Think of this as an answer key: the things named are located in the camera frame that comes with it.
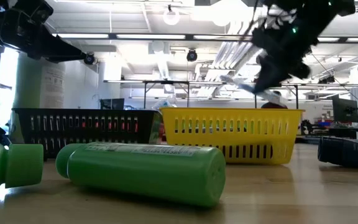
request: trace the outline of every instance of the green bottle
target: green bottle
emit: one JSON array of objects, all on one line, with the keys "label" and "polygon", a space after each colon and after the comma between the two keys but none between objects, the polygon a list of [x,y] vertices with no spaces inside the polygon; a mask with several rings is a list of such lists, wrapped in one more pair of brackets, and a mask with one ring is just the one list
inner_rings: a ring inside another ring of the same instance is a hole
[{"label": "green bottle", "polygon": [[56,168],[75,185],[203,207],[219,202],[226,180],[224,156],[214,147],[69,144]]},{"label": "green bottle", "polygon": [[0,185],[5,188],[38,184],[42,178],[44,148],[40,144],[0,144]]}]

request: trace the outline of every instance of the table surface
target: table surface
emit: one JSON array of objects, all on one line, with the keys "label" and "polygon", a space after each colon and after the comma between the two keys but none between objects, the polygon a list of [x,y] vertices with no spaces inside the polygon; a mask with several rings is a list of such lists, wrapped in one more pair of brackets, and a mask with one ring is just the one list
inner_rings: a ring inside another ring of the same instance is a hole
[{"label": "table surface", "polygon": [[317,160],[297,144],[285,166],[227,166],[220,204],[210,210],[83,190],[47,162],[39,185],[0,188],[0,223],[358,223],[358,169]]}]

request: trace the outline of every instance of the plastic basket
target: plastic basket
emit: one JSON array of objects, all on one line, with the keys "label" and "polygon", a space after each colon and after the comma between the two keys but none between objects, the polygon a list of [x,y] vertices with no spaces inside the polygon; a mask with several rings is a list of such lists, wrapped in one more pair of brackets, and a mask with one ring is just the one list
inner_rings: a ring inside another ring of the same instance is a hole
[{"label": "plastic basket", "polygon": [[162,117],[147,110],[15,108],[25,143],[43,144],[45,158],[56,158],[70,143],[108,141],[156,144]]},{"label": "plastic basket", "polygon": [[226,162],[286,164],[302,110],[161,108],[167,143],[214,146]]}]

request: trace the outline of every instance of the person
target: person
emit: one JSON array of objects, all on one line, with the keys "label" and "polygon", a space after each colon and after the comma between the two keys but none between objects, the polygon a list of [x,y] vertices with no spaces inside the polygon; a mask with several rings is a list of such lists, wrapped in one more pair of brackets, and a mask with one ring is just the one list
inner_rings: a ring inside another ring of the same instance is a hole
[{"label": "person", "polygon": [[[274,94],[281,96],[281,93],[277,90],[273,91]],[[287,106],[281,106],[281,105],[277,105],[275,103],[272,102],[267,102],[264,105],[262,105],[261,107],[262,109],[288,109]]]}]

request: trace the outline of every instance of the poster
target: poster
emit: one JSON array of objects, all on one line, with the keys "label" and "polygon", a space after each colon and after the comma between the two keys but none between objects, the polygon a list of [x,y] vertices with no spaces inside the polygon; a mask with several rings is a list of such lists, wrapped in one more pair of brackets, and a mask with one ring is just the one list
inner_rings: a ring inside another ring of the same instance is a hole
[{"label": "poster", "polygon": [[63,108],[65,72],[53,67],[42,67],[40,108]]}]

